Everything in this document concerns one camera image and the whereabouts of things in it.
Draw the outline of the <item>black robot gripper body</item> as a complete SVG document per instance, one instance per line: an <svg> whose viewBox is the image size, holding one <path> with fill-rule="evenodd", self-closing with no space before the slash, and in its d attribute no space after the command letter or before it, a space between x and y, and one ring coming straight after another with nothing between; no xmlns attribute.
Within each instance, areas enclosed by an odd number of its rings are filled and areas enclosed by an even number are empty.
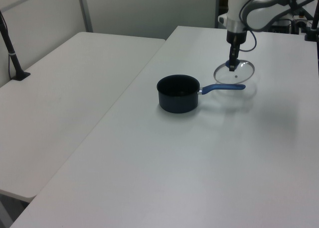
<svg viewBox="0 0 319 228"><path fill-rule="evenodd" d="M229 44L243 44L247 38L247 31L235 33L231 31L227 31L226 41Z"/></svg>

